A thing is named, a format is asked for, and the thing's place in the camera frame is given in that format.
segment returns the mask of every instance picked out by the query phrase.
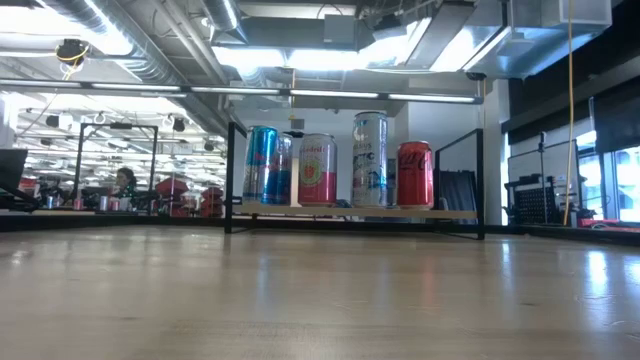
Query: silver can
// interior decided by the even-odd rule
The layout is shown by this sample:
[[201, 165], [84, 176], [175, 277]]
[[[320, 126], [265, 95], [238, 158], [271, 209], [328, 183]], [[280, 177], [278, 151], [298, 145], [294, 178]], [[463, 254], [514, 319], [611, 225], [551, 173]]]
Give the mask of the silver can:
[[100, 196], [100, 211], [109, 210], [109, 197], [108, 196]]
[[387, 206], [387, 116], [363, 112], [353, 123], [354, 207]]

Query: red bull can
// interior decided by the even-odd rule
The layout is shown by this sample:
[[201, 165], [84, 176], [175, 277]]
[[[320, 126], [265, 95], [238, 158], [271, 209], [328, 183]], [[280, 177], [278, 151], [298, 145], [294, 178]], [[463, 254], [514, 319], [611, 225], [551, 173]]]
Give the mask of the red bull can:
[[252, 126], [247, 132], [247, 155], [242, 189], [243, 204], [269, 204], [269, 174], [275, 171], [274, 159], [278, 130], [269, 126]]
[[280, 134], [278, 145], [267, 179], [267, 203], [291, 204], [291, 164], [293, 161], [293, 138]]

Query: black metal frame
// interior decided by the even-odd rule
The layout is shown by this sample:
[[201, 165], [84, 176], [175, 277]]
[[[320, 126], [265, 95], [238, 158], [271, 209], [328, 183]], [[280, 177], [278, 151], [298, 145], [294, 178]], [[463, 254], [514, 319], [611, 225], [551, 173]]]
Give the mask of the black metal frame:
[[246, 228], [281, 228], [281, 229], [316, 229], [316, 230], [384, 230], [384, 231], [437, 231], [447, 234], [453, 233], [475, 233], [476, 240], [484, 240], [486, 234], [484, 221], [484, 132], [482, 129], [476, 129], [459, 139], [454, 140], [450, 144], [436, 151], [435, 169], [434, 169], [434, 195], [439, 196], [440, 188], [438, 177], [440, 174], [440, 153], [468, 137], [476, 136], [476, 225], [460, 225], [441, 223], [435, 221], [433, 224], [402, 224], [402, 223], [375, 223], [375, 222], [300, 222], [293, 220], [264, 220], [257, 219], [256, 214], [252, 214], [251, 219], [234, 219], [233, 218], [233, 165], [235, 160], [235, 140], [236, 131], [242, 136], [247, 137], [247, 133], [236, 123], [229, 122], [227, 134], [227, 178], [225, 187], [225, 217], [224, 232], [232, 234], [234, 226]]
[[[149, 192], [153, 191], [153, 176], [156, 172], [156, 151], [158, 146], [158, 127], [155, 125], [134, 125], [134, 124], [122, 124], [122, 123], [112, 123], [112, 124], [94, 124], [94, 123], [82, 123], [80, 124], [80, 137], [78, 138], [78, 157], [76, 159], [76, 174], [73, 181], [73, 192], [71, 196], [77, 196], [78, 188], [80, 184], [80, 164], [82, 162], [82, 147], [84, 145], [84, 129], [87, 127], [93, 128], [102, 128], [108, 127], [111, 129], [119, 129], [119, 130], [131, 130], [133, 128], [137, 129], [151, 129], [153, 130], [153, 151], [151, 152], [151, 174], [149, 178]], [[151, 215], [151, 206], [147, 209], [147, 214]]]

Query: table surface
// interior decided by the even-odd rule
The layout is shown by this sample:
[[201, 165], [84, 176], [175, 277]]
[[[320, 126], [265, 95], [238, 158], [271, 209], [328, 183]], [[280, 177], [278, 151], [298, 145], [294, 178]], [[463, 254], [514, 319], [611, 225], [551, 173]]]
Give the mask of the table surface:
[[3, 359], [637, 359], [640, 250], [521, 236], [0, 234]]

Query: yellow cable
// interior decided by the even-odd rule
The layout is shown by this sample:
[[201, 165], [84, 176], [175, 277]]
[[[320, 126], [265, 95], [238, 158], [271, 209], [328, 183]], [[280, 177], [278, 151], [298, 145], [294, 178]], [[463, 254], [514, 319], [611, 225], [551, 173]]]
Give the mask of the yellow cable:
[[58, 45], [58, 46], [56, 47], [56, 57], [57, 57], [57, 58], [58, 58], [58, 60], [60, 60], [60, 61], [73, 61], [73, 60], [80, 59], [81, 57], [83, 57], [83, 56], [87, 53], [87, 51], [89, 51], [89, 47], [87, 46], [87, 47], [85, 47], [85, 48], [84, 48], [84, 51], [83, 51], [83, 52], [81, 52], [80, 54], [78, 54], [78, 55], [76, 55], [76, 56], [72, 56], [72, 57], [70, 57], [70, 58], [62, 58], [62, 57], [58, 56], [58, 48], [59, 48], [59, 47], [60, 47], [60, 45]]
[[569, 218], [569, 190], [571, 185], [571, 157], [573, 152], [573, 118], [574, 118], [574, 106], [573, 106], [573, 0], [569, 0], [569, 159], [567, 159], [567, 186], [565, 190], [564, 198], [564, 221], [563, 225], [567, 226], [567, 220]]

